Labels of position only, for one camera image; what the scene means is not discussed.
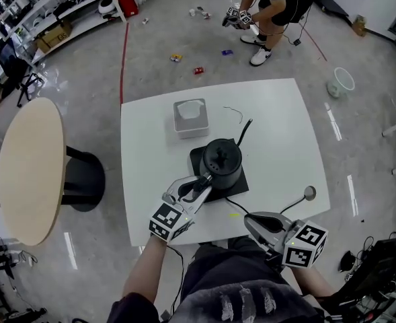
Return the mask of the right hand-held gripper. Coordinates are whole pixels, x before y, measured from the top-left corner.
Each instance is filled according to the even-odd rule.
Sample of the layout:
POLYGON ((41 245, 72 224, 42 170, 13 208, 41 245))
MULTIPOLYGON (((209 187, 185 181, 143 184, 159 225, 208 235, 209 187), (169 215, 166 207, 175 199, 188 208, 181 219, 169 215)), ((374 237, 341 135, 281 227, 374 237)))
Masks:
POLYGON ((266 264, 279 270, 286 266, 311 268, 328 237, 328 231, 312 221, 292 222, 280 213, 255 212, 244 217, 244 224, 260 244, 270 245, 266 264))

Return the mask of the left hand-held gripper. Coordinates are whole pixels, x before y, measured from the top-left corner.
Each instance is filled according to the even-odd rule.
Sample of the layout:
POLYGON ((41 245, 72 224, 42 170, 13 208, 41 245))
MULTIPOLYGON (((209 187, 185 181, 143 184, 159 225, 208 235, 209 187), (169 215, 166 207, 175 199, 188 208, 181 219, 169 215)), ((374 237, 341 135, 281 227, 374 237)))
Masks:
POLYGON ((193 189, 199 179, 199 176, 188 176, 171 184, 150 214, 149 231, 152 235, 169 244, 190 229, 195 222, 195 214, 212 191, 212 186, 193 189))

